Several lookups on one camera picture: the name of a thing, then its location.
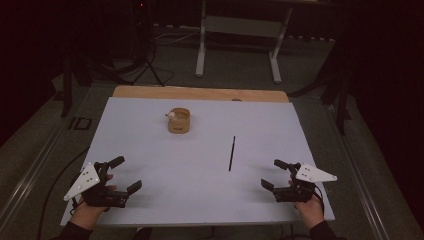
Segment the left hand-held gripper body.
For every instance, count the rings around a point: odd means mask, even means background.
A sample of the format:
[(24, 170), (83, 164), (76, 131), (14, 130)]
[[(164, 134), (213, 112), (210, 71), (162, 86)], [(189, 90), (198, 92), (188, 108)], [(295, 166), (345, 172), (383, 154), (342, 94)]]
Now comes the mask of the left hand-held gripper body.
[(72, 200), (76, 204), (75, 197), (80, 195), (88, 206), (124, 208), (128, 194), (110, 190), (106, 186), (108, 170), (115, 167), (116, 164), (110, 162), (88, 163), (73, 181), (63, 200)]

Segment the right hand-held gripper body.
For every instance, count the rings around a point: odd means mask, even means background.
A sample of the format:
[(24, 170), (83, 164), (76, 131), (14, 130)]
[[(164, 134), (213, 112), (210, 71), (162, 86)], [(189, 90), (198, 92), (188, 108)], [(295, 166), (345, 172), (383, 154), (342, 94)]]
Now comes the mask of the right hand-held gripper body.
[(316, 184), (337, 181), (338, 177), (306, 163), (288, 163), (291, 184), (275, 188), (272, 192), (277, 202), (307, 202), (315, 194)]

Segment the black pen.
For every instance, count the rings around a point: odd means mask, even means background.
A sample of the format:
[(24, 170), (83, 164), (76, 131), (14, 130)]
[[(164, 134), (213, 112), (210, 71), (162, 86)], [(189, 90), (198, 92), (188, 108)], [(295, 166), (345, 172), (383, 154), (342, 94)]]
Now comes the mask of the black pen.
[(228, 165), (228, 171), (229, 172), (231, 172), (231, 170), (232, 170), (234, 151), (235, 151), (235, 143), (236, 143), (236, 136), (233, 136), (232, 144), (231, 144), (230, 158), (229, 158), (229, 165)]

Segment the round bamboo pen holder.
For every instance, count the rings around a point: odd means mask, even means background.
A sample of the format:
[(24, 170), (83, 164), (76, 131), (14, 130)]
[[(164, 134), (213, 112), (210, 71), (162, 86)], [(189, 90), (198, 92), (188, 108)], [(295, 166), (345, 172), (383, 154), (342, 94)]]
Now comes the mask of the round bamboo pen holder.
[(191, 113), (186, 108), (173, 108), (167, 114), (168, 131), (174, 134), (185, 134), (190, 130)]

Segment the person's right hand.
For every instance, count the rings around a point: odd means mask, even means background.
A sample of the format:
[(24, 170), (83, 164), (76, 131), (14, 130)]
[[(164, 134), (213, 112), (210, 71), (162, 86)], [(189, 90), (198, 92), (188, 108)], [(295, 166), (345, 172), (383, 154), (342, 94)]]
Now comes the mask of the person's right hand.
[(298, 210), (304, 225), (309, 230), (325, 221), (323, 205), (315, 194), (307, 202), (295, 202), (294, 207)]

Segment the person's left hand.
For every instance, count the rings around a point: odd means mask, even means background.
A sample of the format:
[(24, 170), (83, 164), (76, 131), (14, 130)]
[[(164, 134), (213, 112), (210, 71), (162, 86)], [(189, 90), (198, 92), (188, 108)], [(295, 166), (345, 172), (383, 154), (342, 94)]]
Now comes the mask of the person's left hand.
[(93, 230), (99, 217), (107, 207), (89, 206), (83, 197), (80, 197), (77, 208), (74, 210), (70, 222), (86, 230)]

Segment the black square floor plate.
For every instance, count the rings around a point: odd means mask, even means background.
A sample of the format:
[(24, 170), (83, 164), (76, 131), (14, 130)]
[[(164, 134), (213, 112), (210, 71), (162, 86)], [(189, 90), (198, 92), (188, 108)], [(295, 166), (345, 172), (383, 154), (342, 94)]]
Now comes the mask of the black square floor plate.
[(68, 129), (69, 130), (89, 130), (92, 125), (91, 118), (73, 117)]

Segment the white table board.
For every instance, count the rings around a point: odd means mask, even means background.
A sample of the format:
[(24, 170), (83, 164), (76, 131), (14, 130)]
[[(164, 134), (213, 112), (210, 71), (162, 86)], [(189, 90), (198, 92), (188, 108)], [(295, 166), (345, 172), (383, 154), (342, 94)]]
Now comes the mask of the white table board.
[[(185, 134), (168, 131), (173, 108), (191, 113)], [(236, 136), (231, 172), (231, 144)], [(290, 174), (274, 165), (314, 162), (290, 103), (117, 98), (107, 101), (88, 150), (89, 162), (123, 156), (113, 184), (142, 187), (124, 208), (100, 217), (101, 226), (193, 226), (297, 222), (290, 203), (261, 186)]]

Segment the black metal stand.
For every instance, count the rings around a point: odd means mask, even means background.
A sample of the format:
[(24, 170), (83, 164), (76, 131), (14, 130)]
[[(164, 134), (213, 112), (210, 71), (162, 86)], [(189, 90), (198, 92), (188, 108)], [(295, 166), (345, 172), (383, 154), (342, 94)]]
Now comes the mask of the black metal stand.
[(72, 107), (72, 71), (70, 56), (63, 59), (63, 109), (62, 117), (66, 117)]
[(344, 121), (347, 114), (348, 85), (351, 75), (351, 70), (342, 70), (331, 74), (326, 78), (326, 89), (321, 95), (323, 104), (331, 105), (337, 102), (336, 127), (342, 136), (345, 135)]

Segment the wooden table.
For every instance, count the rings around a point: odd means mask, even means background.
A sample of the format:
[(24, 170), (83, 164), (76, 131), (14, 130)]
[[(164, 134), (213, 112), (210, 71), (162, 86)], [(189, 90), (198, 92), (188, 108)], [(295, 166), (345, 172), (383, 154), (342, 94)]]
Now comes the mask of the wooden table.
[(151, 98), (151, 99), (185, 99), (185, 100), (222, 100), (244, 102), (288, 103), (289, 98), (283, 91), (211, 89), (189, 87), (157, 86), (118, 86), (113, 97)]

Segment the black tripod stand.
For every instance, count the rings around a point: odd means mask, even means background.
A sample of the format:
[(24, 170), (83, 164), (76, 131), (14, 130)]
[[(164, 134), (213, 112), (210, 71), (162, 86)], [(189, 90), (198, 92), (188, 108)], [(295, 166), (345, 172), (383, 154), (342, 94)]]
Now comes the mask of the black tripod stand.
[(136, 43), (138, 44), (135, 62), (140, 64), (140, 72), (136, 75), (132, 84), (135, 84), (149, 70), (156, 82), (164, 87), (164, 82), (159, 78), (153, 66), (156, 58), (156, 43), (154, 40), (150, 0), (130, 0), (130, 6)]

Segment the white metal stand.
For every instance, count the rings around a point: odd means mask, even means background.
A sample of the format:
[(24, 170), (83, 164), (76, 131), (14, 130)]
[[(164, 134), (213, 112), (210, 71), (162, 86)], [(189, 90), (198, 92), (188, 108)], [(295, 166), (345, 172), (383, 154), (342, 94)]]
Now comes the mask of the white metal stand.
[(225, 33), (236, 35), (248, 35), (256, 37), (274, 38), (276, 45), (272, 51), (268, 53), (269, 63), (275, 84), (282, 83), (282, 77), (278, 65), (278, 54), (282, 45), (293, 9), (288, 8), (281, 22), (243, 19), (234, 17), (224, 17), (209, 15), (207, 13), (206, 0), (201, 1), (201, 18), (200, 18), (200, 43), (196, 62), (195, 76), (202, 77), (204, 75), (205, 56), (206, 56), (206, 33)]

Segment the metal floor rail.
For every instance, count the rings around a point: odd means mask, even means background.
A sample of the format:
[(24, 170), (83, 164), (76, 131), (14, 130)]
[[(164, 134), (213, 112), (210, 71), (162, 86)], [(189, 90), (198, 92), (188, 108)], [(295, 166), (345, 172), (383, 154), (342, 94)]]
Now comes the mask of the metal floor rail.
[(19, 211), (21, 205), (25, 201), (26, 197), (31, 192), (40, 172), (46, 164), (51, 153), (55, 149), (58, 139), (61, 137), (62, 132), (66, 127), (60, 123), (50, 133), (45, 144), (42, 146), (40, 152), (36, 155), (32, 161), (29, 169), (25, 172), (23, 177), (20, 179), (10, 197), (6, 201), (5, 205), (0, 210), (0, 223), (6, 224), (11, 221), (16, 213)]
[(342, 145), (345, 156), (347, 157), (348, 169), (351, 175), (351, 179), (355, 186), (361, 205), (364, 209), (364, 213), (367, 217), (371, 230), (376, 240), (391, 240), (390, 236), (383, 224), (380, 217), (379, 211), (376, 208), (376, 204), (366, 186), (363, 175), (357, 165), (356, 158), (353, 155), (352, 149), (349, 145), (348, 139), (341, 133), (339, 128), (336, 126), (336, 110), (332, 105), (323, 105), (323, 109), (326, 113), (327, 118), (330, 121), (333, 131), (337, 135), (339, 142)]

